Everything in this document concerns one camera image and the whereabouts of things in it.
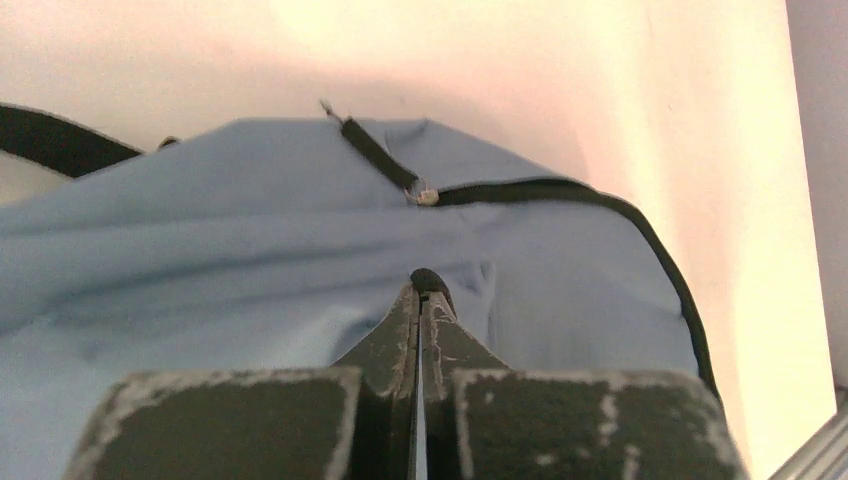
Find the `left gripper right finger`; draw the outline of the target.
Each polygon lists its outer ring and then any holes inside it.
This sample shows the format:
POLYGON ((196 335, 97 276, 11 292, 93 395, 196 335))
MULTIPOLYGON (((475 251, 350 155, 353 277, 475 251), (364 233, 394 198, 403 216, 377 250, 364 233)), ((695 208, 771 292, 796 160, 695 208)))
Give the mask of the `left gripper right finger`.
POLYGON ((421 303, 430 479, 744 479, 722 409, 664 371, 518 371, 462 327, 446 297, 421 303))

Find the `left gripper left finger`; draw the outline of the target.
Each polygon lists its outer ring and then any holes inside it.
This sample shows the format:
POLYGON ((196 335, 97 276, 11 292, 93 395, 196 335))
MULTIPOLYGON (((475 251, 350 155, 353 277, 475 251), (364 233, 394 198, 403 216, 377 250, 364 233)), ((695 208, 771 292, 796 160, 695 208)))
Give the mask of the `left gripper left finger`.
POLYGON ((412 479, 419 296, 325 368, 145 371, 90 417, 68 479, 412 479))

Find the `blue-grey student backpack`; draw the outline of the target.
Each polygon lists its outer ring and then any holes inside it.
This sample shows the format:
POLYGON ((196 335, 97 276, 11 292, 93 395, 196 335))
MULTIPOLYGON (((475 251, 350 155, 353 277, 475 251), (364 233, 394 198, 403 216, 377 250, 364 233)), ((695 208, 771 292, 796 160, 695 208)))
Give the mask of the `blue-grey student backpack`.
POLYGON ((5 152, 108 162, 1 210, 5 479, 57 478, 126 373, 330 364, 419 269, 511 366, 714 384, 691 292, 641 212, 467 133, 242 119, 141 155, 78 135, 1 110, 5 152))

